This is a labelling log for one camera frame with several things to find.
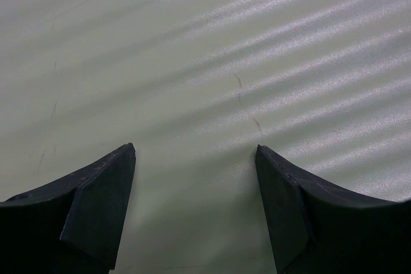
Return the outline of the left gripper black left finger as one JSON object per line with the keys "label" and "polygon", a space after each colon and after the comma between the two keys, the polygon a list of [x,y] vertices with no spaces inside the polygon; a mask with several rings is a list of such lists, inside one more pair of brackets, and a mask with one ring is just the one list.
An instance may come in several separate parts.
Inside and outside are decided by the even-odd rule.
{"label": "left gripper black left finger", "polygon": [[108,273],[116,267],[136,168],[128,143],[1,202],[1,273]]}

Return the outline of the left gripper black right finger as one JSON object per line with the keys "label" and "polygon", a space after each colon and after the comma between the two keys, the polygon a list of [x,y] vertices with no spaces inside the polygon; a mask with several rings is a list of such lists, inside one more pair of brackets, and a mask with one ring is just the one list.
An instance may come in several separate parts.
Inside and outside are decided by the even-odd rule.
{"label": "left gripper black right finger", "polygon": [[255,156],[278,273],[409,273],[410,202],[350,191],[271,150]]}

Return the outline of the green suitcase with blue lining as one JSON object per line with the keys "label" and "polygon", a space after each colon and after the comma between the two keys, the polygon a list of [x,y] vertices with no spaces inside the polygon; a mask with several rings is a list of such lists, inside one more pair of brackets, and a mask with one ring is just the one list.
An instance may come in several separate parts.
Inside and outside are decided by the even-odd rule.
{"label": "green suitcase with blue lining", "polygon": [[1,199],[128,142],[116,273],[274,273],[258,145],[410,197],[410,0],[1,0]]}

